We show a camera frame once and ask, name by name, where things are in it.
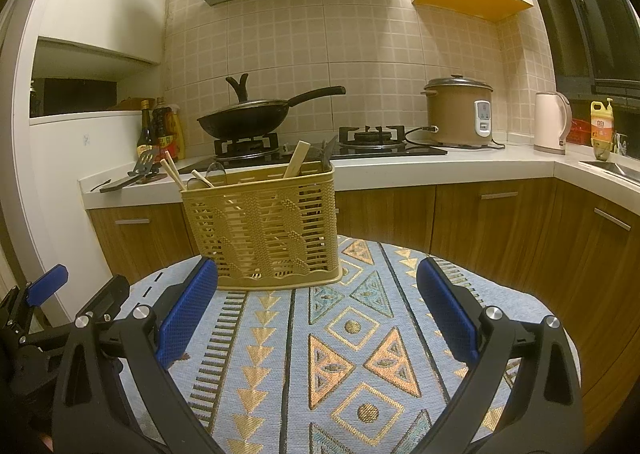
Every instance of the stainless steel sink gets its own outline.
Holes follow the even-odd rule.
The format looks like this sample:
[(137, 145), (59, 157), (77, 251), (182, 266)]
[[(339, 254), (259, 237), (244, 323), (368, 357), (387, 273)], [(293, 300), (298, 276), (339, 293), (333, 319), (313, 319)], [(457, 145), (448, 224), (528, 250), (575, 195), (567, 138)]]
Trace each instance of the stainless steel sink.
[(617, 163), (610, 161), (583, 161), (581, 163), (597, 167), (613, 174), (613, 176), (617, 176), (619, 178), (626, 179), (631, 183), (635, 183), (636, 185), (640, 185), (640, 171), (638, 170), (629, 169), (629, 167), (618, 165)]

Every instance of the kettle handle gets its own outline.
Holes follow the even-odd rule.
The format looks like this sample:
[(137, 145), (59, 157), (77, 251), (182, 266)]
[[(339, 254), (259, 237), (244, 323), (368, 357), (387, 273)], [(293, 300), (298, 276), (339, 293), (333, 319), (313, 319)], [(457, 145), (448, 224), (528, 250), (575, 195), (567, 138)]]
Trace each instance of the kettle handle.
[(573, 117), (573, 114), (571, 112), (571, 105), (569, 104), (569, 100), (567, 99), (567, 97), (565, 97), (560, 92), (556, 92), (556, 94), (562, 100), (562, 105), (564, 107), (564, 128), (562, 129), (562, 132), (559, 136), (560, 142), (564, 142), (564, 140), (567, 138), (567, 135), (569, 134), (569, 131), (571, 131), (571, 119)]

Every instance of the wicker basket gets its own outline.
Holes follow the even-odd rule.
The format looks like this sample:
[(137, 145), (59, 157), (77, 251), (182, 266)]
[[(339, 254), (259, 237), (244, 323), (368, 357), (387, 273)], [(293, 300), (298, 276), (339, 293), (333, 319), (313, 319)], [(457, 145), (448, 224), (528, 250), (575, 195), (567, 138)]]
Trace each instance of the wicker basket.
[(218, 266), (220, 290), (278, 290), (342, 278), (335, 227), (334, 169), (303, 163), (209, 176), (214, 188), (182, 191), (203, 256)]

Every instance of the electric kettle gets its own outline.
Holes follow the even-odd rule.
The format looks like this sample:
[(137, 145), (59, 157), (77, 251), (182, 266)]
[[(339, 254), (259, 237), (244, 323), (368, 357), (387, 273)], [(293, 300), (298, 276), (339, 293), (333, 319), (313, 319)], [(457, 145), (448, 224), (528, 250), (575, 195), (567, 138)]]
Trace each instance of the electric kettle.
[(571, 118), (569, 100), (562, 93), (536, 93), (533, 148), (564, 154)]

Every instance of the metal screw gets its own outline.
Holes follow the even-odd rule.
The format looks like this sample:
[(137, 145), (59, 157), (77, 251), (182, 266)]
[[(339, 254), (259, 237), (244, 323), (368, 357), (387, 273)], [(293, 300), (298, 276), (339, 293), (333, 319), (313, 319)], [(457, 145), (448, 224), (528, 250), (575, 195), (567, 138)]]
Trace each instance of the metal screw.
[(151, 310), (149, 309), (149, 306), (137, 306), (133, 310), (133, 317), (140, 320), (145, 319), (148, 317), (150, 312)]
[(491, 320), (500, 320), (503, 316), (502, 310), (495, 306), (489, 306), (484, 312)]
[(76, 319), (76, 328), (84, 328), (89, 323), (87, 315), (81, 315)]
[(549, 315), (546, 319), (545, 319), (545, 323), (547, 326), (549, 326), (550, 328), (556, 329), (560, 327), (560, 320), (558, 319), (558, 317), (554, 317), (553, 315)]

